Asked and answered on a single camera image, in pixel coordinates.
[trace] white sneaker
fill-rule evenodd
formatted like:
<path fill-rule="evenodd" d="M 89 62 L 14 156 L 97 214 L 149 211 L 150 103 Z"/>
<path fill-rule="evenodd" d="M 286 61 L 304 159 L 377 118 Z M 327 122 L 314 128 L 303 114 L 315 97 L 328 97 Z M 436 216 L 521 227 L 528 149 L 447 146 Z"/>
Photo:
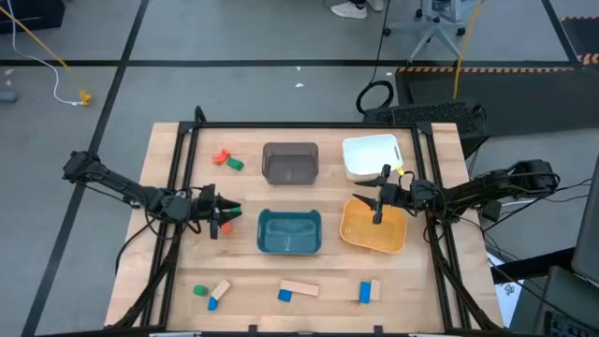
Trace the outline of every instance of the white sneaker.
<path fill-rule="evenodd" d="M 368 16 L 366 6 L 363 8 L 358 8 L 356 4 L 349 1 L 337 6 L 333 6 L 330 8 L 330 10 L 342 18 L 366 19 L 366 16 Z"/>
<path fill-rule="evenodd" d="M 385 0 L 366 0 L 368 4 L 376 11 L 381 11 L 385 8 Z"/>

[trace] wooden table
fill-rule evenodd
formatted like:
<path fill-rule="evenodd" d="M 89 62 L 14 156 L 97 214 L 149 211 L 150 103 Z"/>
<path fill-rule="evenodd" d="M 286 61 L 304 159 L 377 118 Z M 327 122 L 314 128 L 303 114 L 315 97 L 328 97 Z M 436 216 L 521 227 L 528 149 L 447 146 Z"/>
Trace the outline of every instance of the wooden table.
<path fill-rule="evenodd" d="M 176 124 L 155 124 L 141 174 L 142 184 L 166 186 Z M 468 179 L 455 125 L 433 125 L 435 145 L 444 185 Z M 406 245 L 395 255 L 375 252 L 342 241 L 339 224 L 343 205 L 352 193 L 374 196 L 375 189 L 349 182 L 343 169 L 342 141 L 373 134 L 395 135 L 405 170 L 416 170 L 409 130 L 398 129 L 200 129 L 192 186 L 216 183 L 225 197 L 242 204 L 243 215 L 233 222 L 231 234 L 210 240 L 208 227 L 182 239 L 170 305 L 169 330 L 369 332 L 382 325 L 385 332 L 442 332 L 430 246 L 423 241 L 424 215 L 408 217 Z M 314 185 L 271 186 L 261 173 L 262 147 L 270 141 L 313 141 L 319 148 L 319 173 Z M 431 177 L 426 140 L 421 137 Z M 186 154 L 188 141 L 183 145 Z M 227 147 L 245 163 L 243 171 L 212 163 L 212 155 Z M 183 177 L 183 164 L 178 176 Z M 318 210 L 322 216 L 322 248 L 315 256 L 269 256 L 256 246 L 257 217 L 273 211 Z M 477 222 L 475 213 L 466 217 Z M 133 211 L 127 237 L 145 225 L 142 211 Z M 463 283 L 481 308 L 501 325 L 499 306 L 491 280 L 485 244 L 479 229 L 467 222 L 455 224 L 454 235 Z M 118 320 L 148 281 L 155 236 L 146 231 L 126 249 L 115 280 L 106 323 Z M 232 287 L 215 312 L 208 298 L 195 296 L 194 285 L 214 287 L 221 279 Z M 294 294 L 290 303 L 277 300 L 282 278 L 320 285 L 320 296 Z M 360 281 L 381 281 L 381 300 L 358 303 Z M 447 286 L 458 327 L 455 294 Z M 162 289 L 156 291 L 153 310 L 157 321 Z"/>

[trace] white plastic bin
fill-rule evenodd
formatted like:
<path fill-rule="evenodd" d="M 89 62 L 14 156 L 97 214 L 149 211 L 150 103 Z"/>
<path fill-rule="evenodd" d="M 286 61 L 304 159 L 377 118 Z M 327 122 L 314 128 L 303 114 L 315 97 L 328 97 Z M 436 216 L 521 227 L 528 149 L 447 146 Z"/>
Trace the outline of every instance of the white plastic bin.
<path fill-rule="evenodd" d="M 403 164 L 402 153 L 393 135 L 345 139 L 343 161 L 347 179 L 358 182 L 376 178 L 385 164 L 391 170 Z"/>

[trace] green block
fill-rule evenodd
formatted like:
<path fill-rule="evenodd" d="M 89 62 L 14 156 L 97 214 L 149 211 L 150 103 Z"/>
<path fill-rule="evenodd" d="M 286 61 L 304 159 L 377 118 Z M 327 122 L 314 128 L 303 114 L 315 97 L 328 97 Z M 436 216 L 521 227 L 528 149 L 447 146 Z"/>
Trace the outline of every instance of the green block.
<path fill-rule="evenodd" d="M 208 295 L 208 288 L 202 285 L 194 286 L 194 294 L 198 296 L 206 296 Z"/>
<path fill-rule="evenodd" d="M 236 170 L 243 169 L 243 163 L 237 159 L 228 158 L 226 164 L 232 169 L 236 169 Z"/>

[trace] orange block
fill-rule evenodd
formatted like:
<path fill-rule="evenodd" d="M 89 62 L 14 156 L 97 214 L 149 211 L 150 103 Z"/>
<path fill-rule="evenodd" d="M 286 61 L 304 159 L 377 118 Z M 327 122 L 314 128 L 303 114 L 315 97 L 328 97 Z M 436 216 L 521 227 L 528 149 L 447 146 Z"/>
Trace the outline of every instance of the orange block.
<path fill-rule="evenodd" d="M 230 223 L 226 223 L 226 224 L 224 224 L 224 225 L 221 226 L 221 231 L 224 234 L 228 234 L 228 233 L 230 233 L 230 232 L 233 231 L 233 226 Z"/>
<path fill-rule="evenodd" d="M 212 156 L 212 161 L 216 165 L 221 165 L 221 164 L 225 163 L 230 156 L 231 156 L 231 152 L 229 152 L 227 149 L 223 149 L 223 151 L 221 151 L 221 153 Z"/>

